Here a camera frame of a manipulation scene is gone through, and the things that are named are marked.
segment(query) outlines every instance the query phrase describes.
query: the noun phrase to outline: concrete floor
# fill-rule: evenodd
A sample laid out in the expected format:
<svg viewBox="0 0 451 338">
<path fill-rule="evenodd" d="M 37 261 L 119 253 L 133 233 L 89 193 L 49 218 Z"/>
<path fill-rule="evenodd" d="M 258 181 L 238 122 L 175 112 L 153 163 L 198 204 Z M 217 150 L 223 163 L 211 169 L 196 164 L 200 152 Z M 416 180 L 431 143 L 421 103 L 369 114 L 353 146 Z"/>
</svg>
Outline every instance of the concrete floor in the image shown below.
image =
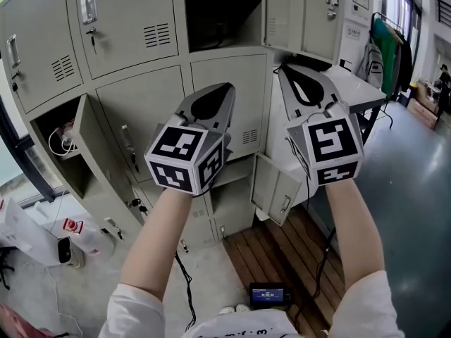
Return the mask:
<svg viewBox="0 0 451 338">
<path fill-rule="evenodd" d="M 97 337 L 106 319 L 109 297 L 118 284 L 119 272 L 131 243 L 120 243 L 108 263 L 89 258 L 83 269 L 50 268 L 56 280 L 59 309 L 74 316 L 84 338 Z M 244 303 L 247 293 L 242 286 L 222 244 L 181 257 L 192 276 L 191 290 L 197 322 L 214 317 L 228 305 Z M 15 251 L 8 263 L 16 268 L 7 277 L 8 293 L 0 286 L 0 301 L 16 310 L 35 327 L 45 327 L 56 334 L 78 334 L 73 319 L 56 313 L 54 282 L 42 265 L 30 262 Z M 191 321 L 187 304 L 186 282 L 175 263 L 164 298 L 166 336 L 181 337 Z"/>
<path fill-rule="evenodd" d="M 381 233 L 398 324 L 407 337 L 437 337 L 451 318 L 451 128 L 434 130 L 398 103 L 376 122 L 356 179 Z M 311 207 L 330 228 L 320 189 Z"/>
</svg>

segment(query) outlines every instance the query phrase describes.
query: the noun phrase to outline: wooden floor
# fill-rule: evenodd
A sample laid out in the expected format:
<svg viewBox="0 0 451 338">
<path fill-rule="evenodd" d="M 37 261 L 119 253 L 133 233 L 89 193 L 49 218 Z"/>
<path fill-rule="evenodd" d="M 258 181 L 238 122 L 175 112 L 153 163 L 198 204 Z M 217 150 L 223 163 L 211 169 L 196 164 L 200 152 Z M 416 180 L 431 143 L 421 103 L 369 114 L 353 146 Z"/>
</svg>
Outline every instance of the wooden floor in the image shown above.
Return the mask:
<svg viewBox="0 0 451 338">
<path fill-rule="evenodd" d="M 321 293 L 314 301 L 316 270 L 323 258 L 326 238 L 301 206 L 290 211 L 282 227 L 257 222 L 252 228 L 231 235 L 224 247 L 244 286 L 251 282 L 283 282 L 293 289 L 294 304 L 288 312 L 298 319 L 299 333 L 323 337 L 345 293 L 340 257 L 332 249 L 320 279 Z"/>
</svg>

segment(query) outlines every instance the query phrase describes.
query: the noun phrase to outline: person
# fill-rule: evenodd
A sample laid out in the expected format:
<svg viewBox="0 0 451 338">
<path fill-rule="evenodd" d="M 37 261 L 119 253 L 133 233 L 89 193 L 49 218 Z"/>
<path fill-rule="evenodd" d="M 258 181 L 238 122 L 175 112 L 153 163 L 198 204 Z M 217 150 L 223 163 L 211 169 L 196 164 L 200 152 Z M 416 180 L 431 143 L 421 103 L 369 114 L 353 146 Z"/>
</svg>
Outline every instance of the person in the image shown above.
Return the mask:
<svg viewBox="0 0 451 338">
<path fill-rule="evenodd" d="M 345 276 L 346 293 L 330 337 L 404 337 L 396 323 L 383 248 L 376 225 L 353 180 L 326 186 Z M 112 294 L 101 338 L 164 337 L 163 296 L 192 197 L 165 190 L 126 258 Z M 298 337 L 277 310 L 218 315 L 183 337 Z"/>
<path fill-rule="evenodd" d="M 448 72 L 448 67 L 445 64 L 443 64 L 440 70 L 442 71 L 442 75 L 434 83 L 436 87 L 441 87 L 442 89 L 440 92 L 440 96 L 438 98 L 438 112 L 437 112 L 438 119 L 440 119 L 440 116 L 443 114 L 443 111 L 449 109 L 450 93 L 451 93 L 451 77 Z"/>
</svg>

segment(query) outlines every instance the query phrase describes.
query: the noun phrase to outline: shoe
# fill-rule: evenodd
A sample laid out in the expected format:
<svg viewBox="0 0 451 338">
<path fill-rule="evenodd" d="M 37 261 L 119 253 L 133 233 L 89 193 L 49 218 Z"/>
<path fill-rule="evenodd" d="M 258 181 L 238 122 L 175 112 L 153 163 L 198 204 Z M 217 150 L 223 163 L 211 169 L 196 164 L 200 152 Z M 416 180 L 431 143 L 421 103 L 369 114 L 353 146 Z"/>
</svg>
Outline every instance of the shoe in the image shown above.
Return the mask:
<svg viewBox="0 0 451 338">
<path fill-rule="evenodd" d="M 236 308 L 237 313 L 250 312 L 251 308 L 246 304 L 238 304 Z"/>
<path fill-rule="evenodd" d="M 233 308 L 232 306 L 229 307 L 224 307 L 219 311 L 219 315 L 223 315 L 223 314 L 232 314 L 235 312 L 235 308 Z"/>
</svg>

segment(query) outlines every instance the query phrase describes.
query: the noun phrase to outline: person's right arm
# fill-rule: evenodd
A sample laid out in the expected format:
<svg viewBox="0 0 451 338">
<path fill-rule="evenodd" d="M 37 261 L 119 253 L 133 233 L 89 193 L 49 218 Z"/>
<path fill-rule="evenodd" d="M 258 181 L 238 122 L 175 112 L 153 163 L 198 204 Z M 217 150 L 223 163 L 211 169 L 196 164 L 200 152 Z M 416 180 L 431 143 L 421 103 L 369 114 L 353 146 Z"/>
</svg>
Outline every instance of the person's right arm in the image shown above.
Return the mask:
<svg viewBox="0 0 451 338">
<path fill-rule="evenodd" d="M 346 289 L 385 270 L 381 237 L 354 180 L 326 185 L 337 230 Z"/>
</svg>

